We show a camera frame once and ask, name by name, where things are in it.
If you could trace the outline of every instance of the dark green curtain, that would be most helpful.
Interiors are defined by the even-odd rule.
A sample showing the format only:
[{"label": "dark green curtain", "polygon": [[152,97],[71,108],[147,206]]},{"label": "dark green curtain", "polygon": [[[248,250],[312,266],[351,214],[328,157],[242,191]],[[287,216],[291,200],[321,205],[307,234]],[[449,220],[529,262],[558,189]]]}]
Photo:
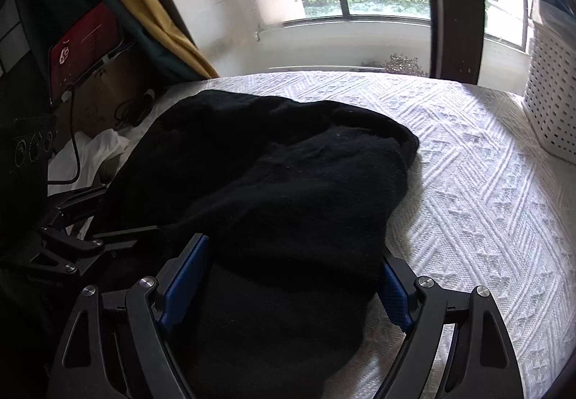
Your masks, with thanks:
[{"label": "dark green curtain", "polygon": [[16,0],[30,49],[48,83],[48,52],[64,33],[103,1],[165,76],[167,84],[202,81],[188,64],[153,39],[120,0]]}]

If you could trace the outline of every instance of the black cable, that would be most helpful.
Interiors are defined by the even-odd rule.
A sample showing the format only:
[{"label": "black cable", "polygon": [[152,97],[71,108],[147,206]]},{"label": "black cable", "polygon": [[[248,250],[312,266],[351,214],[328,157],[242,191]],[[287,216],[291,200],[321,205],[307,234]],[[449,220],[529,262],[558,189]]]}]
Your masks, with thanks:
[{"label": "black cable", "polygon": [[74,136],[74,97],[76,96],[76,87],[74,84],[69,84],[71,86],[70,92],[72,97],[70,98],[70,134],[72,135],[72,146],[74,147],[74,155],[76,156],[76,175],[71,180],[61,180],[61,181],[48,181],[49,185],[71,185],[76,183],[80,178],[80,155],[78,154],[78,145],[76,144],[76,137]]},{"label": "black cable", "polygon": [[114,128],[119,130],[124,126],[138,126],[152,111],[155,98],[154,90],[148,89],[145,94],[119,104],[114,110],[114,119],[117,122]]}]

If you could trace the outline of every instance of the white cloth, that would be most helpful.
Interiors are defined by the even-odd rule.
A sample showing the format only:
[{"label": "white cloth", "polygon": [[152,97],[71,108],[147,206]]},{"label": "white cloth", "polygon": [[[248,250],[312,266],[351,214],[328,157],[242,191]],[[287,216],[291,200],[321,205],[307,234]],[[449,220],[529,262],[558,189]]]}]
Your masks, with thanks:
[{"label": "white cloth", "polygon": [[[48,196],[79,187],[91,186],[96,177],[96,173],[105,160],[121,154],[130,141],[118,135],[114,130],[106,130],[98,134],[94,139],[90,139],[83,132],[77,132],[76,145],[80,157],[80,176],[71,185],[48,185]],[[49,181],[70,180],[76,176],[76,156],[72,140],[56,154],[48,165]]]},{"label": "white cloth", "polygon": [[[576,166],[545,152],[520,97],[456,82],[355,72],[268,73],[179,85],[127,132],[132,147],[178,100],[205,89],[330,99],[375,110],[420,138],[387,245],[446,289],[491,290],[516,352],[526,399],[539,399],[576,345]],[[422,397],[433,398],[446,328]],[[327,381],[325,399],[372,399],[401,345],[375,299],[364,341]]]}]

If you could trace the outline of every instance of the blue gripper pad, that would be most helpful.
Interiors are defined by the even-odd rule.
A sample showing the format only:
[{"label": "blue gripper pad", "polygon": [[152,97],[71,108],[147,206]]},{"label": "blue gripper pad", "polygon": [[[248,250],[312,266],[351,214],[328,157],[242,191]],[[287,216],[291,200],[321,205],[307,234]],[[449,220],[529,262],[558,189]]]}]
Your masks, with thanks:
[{"label": "blue gripper pad", "polygon": [[164,312],[159,321],[166,333],[169,333],[172,327],[184,319],[198,285],[210,265],[210,252],[208,250],[208,237],[203,236],[194,251],[182,264],[180,272],[166,291]]},{"label": "blue gripper pad", "polygon": [[408,311],[408,295],[392,268],[388,264],[383,266],[382,283],[378,289],[378,297],[392,324],[399,326],[404,333],[408,333],[414,324]]}]

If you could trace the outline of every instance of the metal bolt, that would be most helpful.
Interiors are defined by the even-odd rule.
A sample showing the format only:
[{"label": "metal bolt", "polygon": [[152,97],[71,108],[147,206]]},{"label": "metal bolt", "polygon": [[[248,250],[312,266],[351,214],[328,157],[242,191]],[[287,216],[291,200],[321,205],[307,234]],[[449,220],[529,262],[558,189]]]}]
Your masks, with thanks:
[{"label": "metal bolt", "polygon": [[138,285],[140,285],[140,287],[142,287],[143,289],[149,289],[155,283],[156,281],[154,280],[154,278],[150,276],[143,277],[138,281]]},{"label": "metal bolt", "polygon": [[476,292],[478,295],[483,296],[484,298],[490,295],[490,290],[488,290],[488,288],[485,286],[476,287]]},{"label": "metal bolt", "polygon": [[430,287],[434,286],[434,279],[432,277],[422,276],[418,278],[418,283],[421,287],[429,289]]},{"label": "metal bolt", "polygon": [[86,286],[82,289],[82,296],[92,296],[96,293],[96,287]]}]

